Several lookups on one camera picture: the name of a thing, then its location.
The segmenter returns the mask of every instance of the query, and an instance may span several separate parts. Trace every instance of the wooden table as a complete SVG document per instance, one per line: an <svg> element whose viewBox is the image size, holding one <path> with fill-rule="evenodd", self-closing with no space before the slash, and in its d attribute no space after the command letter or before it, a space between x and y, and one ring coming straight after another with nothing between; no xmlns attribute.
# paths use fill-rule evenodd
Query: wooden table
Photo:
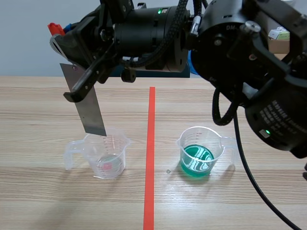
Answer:
<svg viewBox="0 0 307 230"><path fill-rule="evenodd" d="M203 79L108 79L96 85L107 127L132 139L127 166L115 180L99 180L81 156L65 171L65 145L84 130L60 77L0 77L0 229L142 230L149 87L156 87L155 229L289 229L263 203L242 164L217 162L208 179L189 179L178 167L175 140L191 126L234 137L233 124L212 121L214 88ZM229 102L220 101L222 111ZM266 146L240 129L247 161L267 197L295 224L307 228L306 160Z"/></svg>

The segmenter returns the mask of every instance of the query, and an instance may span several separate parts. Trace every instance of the measuring cup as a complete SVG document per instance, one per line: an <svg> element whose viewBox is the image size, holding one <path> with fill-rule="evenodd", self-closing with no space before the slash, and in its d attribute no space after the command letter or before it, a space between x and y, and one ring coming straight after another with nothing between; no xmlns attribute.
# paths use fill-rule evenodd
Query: measuring cup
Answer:
<svg viewBox="0 0 307 230"><path fill-rule="evenodd" d="M236 139L222 137L210 128L202 126L188 128L176 143L180 147L180 165L192 176L209 175L227 149L232 149L232 163L238 161Z"/></svg>
<svg viewBox="0 0 307 230"><path fill-rule="evenodd" d="M112 179L120 175L125 168L125 149L130 145L130 139L114 128L107 128L106 133L106 137L87 134L82 140L68 143L64 153L66 170L73 166L72 155L80 153L89 162L96 177Z"/></svg>

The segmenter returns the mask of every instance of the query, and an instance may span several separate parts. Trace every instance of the red tape line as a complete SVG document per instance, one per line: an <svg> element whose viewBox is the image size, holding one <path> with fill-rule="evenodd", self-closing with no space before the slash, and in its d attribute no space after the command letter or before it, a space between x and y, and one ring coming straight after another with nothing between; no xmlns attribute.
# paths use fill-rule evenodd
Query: red tape line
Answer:
<svg viewBox="0 0 307 230"><path fill-rule="evenodd" d="M155 87L149 88L143 230L154 230Z"/></svg>

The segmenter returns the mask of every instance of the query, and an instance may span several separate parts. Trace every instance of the screw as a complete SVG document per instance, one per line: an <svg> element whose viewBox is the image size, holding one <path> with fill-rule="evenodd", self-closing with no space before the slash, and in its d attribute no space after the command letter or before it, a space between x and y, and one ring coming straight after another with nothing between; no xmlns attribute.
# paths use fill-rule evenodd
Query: screw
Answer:
<svg viewBox="0 0 307 230"><path fill-rule="evenodd" d="M255 23L254 21L247 21L247 22L245 22L244 30L246 32L258 33L258 32L260 32L261 27L257 23Z"/></svg>
<svg viewBox="0 0 307 230"><path fill-rule="evenodd" d="M254 61L254 60L257 59L256 55L254 55L254 54L249 55L248 58L249 58L249 60L251 60L251 61Z"/></svg>
<svg viewBox="0 0 307 230"><path fill-rule="evenodd" d="M100 37L104 42L108 40L105 30L100 31Z"/></svg>
<svg viewBox="0 0 307 230"><path fill-rule="evenodd" d="M221 44L222 44L221 39L216 39L216 40L214 41L214 45L215 45L215 46L220 46Z"/></svg>

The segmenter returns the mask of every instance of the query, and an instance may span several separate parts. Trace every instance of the metal bracket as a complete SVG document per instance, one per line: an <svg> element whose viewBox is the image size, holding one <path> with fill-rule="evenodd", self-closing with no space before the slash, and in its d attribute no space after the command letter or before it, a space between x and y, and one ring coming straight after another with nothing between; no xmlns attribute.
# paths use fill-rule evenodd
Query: metal bracket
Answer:
<svg viewBox="0 0 307 230"><path fill-rule="evenodd" d="M72 92L73 86L83 75L84 70L75 65L60 64L69 90ZM75 103L79 117L82 121L86 133L106 136L106 129L102 120L96 92L94 86L86 97Z"/></svg>

